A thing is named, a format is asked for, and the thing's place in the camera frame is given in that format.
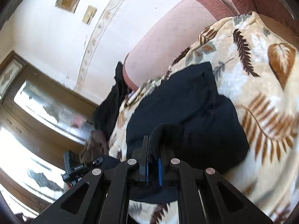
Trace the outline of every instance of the floral blanket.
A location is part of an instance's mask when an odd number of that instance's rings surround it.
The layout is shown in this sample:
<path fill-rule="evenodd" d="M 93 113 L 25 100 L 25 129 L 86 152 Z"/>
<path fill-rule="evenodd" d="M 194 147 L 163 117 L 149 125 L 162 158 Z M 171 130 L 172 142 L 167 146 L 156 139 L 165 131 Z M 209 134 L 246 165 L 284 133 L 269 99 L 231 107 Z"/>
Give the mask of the floral blanket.
<path fill-rule="evenodd" d="M 250 150 L 226 178 L 276 223 L 299 200 L 299 53 L 264 25 L 257 13 L 224 18 L 207 27 L 162 78 L 142 85 L 120 108 L 109 154 L 126 159 L 127 124 L 141 100 L 161 80 L 209 61 L 219 94 L 233 102 Z M 178 223 L 177 202 L 152 205 L 130 201 L 139 223 Z"/>

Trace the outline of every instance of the folded black garment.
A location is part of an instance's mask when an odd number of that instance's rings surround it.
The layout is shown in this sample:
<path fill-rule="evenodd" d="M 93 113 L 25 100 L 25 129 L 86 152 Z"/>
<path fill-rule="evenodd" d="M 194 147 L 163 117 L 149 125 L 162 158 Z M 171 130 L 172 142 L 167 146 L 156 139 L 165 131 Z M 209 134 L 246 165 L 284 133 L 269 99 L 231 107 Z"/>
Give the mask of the folded black garment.
<path fill-rule="evenodd" d="M 191 167 L 221 174 L 249 150 L 233 103 L 217 92 L 210 62 L 173 74 L 140 102 L 127 126 L 127 159 L 145 135 L 154 158 L 162 142 Z"/>
<path fill-rule="evenodd" d="M 105 133 L 107 142 L 115 127 L 119 108 L 128 93 L 128 86 L 123 77 L 123 65 L 120 62 L 116 66 L 114 79 L 116 84 L 112 87 L 108 97 L 96 108 L 92 115 L 95 129 Z"/>

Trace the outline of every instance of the light switch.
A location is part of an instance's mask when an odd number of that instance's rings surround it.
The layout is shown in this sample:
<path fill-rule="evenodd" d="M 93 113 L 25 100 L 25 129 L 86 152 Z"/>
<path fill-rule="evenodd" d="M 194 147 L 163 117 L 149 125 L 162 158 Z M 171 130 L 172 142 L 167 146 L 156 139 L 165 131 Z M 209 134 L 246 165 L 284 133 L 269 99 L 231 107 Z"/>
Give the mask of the light switch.
<path fill-rule="evenodd" d="M 88 6 L 82 22 L 89 25 L 90 22 L 92 21 L 93 17 L 95 16 L 96 12 L 97 12 L 97 9 L 95 7 Z"/>

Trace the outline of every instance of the silver screw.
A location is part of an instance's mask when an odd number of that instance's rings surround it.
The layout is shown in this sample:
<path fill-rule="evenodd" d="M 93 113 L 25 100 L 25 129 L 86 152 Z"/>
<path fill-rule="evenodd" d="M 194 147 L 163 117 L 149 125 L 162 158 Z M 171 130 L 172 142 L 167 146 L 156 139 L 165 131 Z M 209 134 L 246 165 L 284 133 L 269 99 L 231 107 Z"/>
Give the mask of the silver screw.
<path fill-rule="evenodd" d="M 180 159 L 172 158 L 170 162 L 171 162 L 172 164 L 179 164 L 181 161 L 180 161 Z"/>
<path fill-rule="evenodd" d="M 101 174 L 101 169 L 99 169 L 99 168 L 95 168 L 94 170 L 92 170 L 92 174 L 93 175 L 100 175 Z"/>
<path fill-rule="evenodd" d="M 137 163 L 137 160 L 131 158 L 131 159 L 129 159 L 129 160 L 127 161 L 127 163 L 128 163 L 129 165 L 134 165 L 135 163 Z"/>
<path fill-rule="evenodd" d="M 215 173 L 215 169 L 209 167 L 209 168 L 206 169 L 206 172 L 207 172 L 207 174 L 214 174 Z"/>

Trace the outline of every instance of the brown cloth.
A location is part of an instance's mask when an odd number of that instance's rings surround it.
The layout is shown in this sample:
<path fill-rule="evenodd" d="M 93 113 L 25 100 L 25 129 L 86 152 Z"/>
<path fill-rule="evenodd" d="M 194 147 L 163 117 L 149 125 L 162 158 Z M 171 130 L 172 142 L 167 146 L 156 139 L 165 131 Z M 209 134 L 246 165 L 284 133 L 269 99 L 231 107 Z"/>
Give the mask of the brown cloth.
<path fill-rule="evenodd" d="M 99 155 L 109 155 L 108 143 L 103 131 L 93 130 L 85 143 L 83 151 L 80 153 L 80 161 L 81 163 L 90 162 Z"/>

